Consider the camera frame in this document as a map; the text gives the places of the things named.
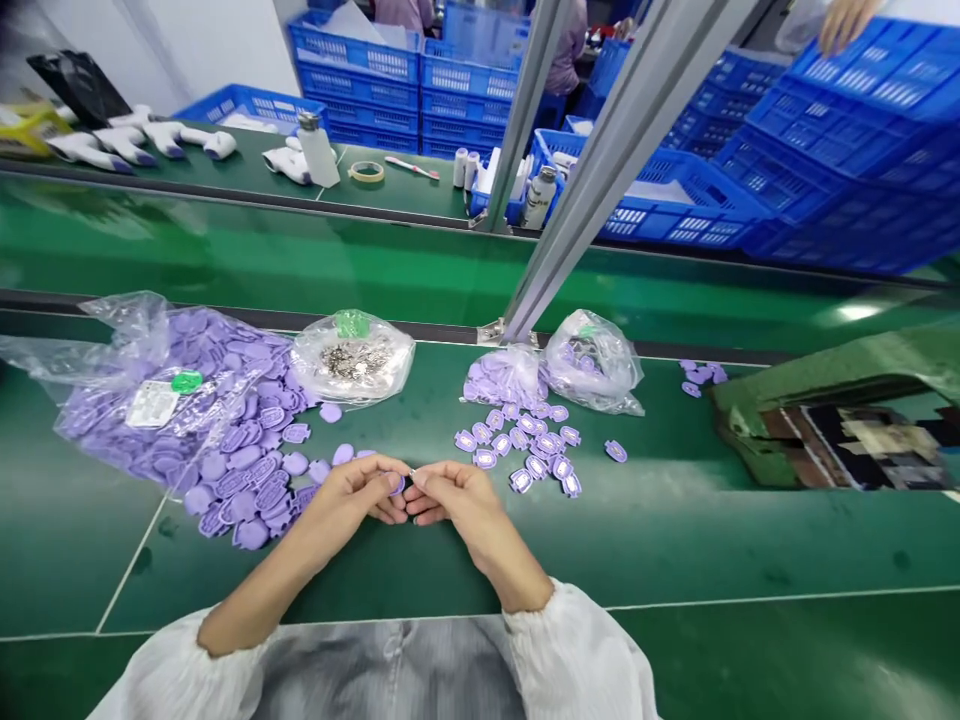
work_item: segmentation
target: toothbrush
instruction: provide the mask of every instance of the toothbrush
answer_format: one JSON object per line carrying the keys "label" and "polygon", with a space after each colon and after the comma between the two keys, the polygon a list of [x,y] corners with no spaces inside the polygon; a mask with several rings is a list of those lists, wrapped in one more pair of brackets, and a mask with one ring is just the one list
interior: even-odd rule
{"label": "toothbrush", "polygon": [[424,169],[421,168],[421,167],[417,167],[416,165],[411,165],[410,163],[405,163],[405,162],[404,162],[403,160],[401,160],[400,158],[395,158],[395,157],[393,157],[393,155],[387,155],[387,156],[384,158],[384,161],[390,163],[391,165],[398,165],[399,167],[406,168],[407,170],[412,170],[412,171],[415,172],[415,173],[420,173],[421,175],[425,175],[426,177],[430,178],[431,180],[439,180],[439,179],[440,179],[440,173],[438,173],[436,170],[431,170],[431,171],[428,172],[427,170],[424,170]]}

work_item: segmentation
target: small white bottle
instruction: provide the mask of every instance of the small white bottle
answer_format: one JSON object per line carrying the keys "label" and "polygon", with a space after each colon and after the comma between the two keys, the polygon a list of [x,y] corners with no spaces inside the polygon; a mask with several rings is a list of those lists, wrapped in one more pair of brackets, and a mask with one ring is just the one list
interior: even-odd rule
{"label": "small white bottle", "polygon": [[302,112],[297,116],[300,121],[300,145],[310,170],[310,180],[320,187],[333,187],[340,182],[340,171],[330,148],[326,131],[320,127],[320,119],[313,113]]}
{"label": "small white bottle", "polygon": [[557,171],[544,165],[540,168],[530,187],[527,189],[527,202],[523,206],[523,218],[520,227],[527,230],[540,230],[547,219],[547,210],[554,195],[557,194]]}

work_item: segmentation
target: metal pole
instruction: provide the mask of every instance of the metal pole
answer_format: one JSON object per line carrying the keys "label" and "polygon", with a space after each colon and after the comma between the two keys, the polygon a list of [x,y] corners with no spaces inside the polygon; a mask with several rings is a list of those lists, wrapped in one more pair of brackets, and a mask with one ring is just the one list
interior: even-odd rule
{"label": "metal pole", "polygon": [[507,307],[503,341],[529,338],[755,3],[659,0],[651,8]]}
{"label": "metal pole", "polygon": [[510,201],[517,166],[533,130],[533,121],[540,107],[540,96],[543,95],[557,43],[572,10],[573,0],[539,0],[537,3],[530,41],[520,65],[507,131],[500,146],[500,162],[490,190],[490,202],[486,215],[476,225],[478,230],[494,232],[506,226],[503,214]]}

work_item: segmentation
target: white lab coat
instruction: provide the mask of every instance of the white lab coat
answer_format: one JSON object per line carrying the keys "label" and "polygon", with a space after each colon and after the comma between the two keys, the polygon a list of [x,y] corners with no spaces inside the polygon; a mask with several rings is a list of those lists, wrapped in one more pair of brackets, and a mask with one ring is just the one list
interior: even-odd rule
{"label": "white lab coat", "polygon": [[217,659],[196,643],[201,610],[151,637],[90,720],[656,720],[640,648],[554,585],[538,613],[286,625]]}

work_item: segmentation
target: clear plastic bag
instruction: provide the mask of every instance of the clear plastic bag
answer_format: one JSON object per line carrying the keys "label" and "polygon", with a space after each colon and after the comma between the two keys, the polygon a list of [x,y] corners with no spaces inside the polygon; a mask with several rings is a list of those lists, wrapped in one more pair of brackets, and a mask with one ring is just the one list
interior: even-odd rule
{"label": "clear plastic bag", "polygon": [[529,345],[508,345],[481,356],[463,383],[463,400],[486,405],[514,402],[527,410],[547,398],[540,379],[540,358]]}
{"label": "clear plastic bag", "polygon": [[60,407],[54,430],[84,453],[177,493],[244,412],[244,395],[289,350],[288,338],[152,292],[80,308],[113,328],[109,345],[0,336],[0,358]]}
{"label": "clear plastic bag", "polygon": [[644,415],[630,391],[643,377],[620,328],[589,310],[572,313],[543,351],[550,388],[568,400],[610,415]]}
{"label": "clear plastic bag", "polygon": [[361,310],[341,310],[293,341],[291,366],[312,399],[346,410],[369,407],[403,390],[416,343]]}

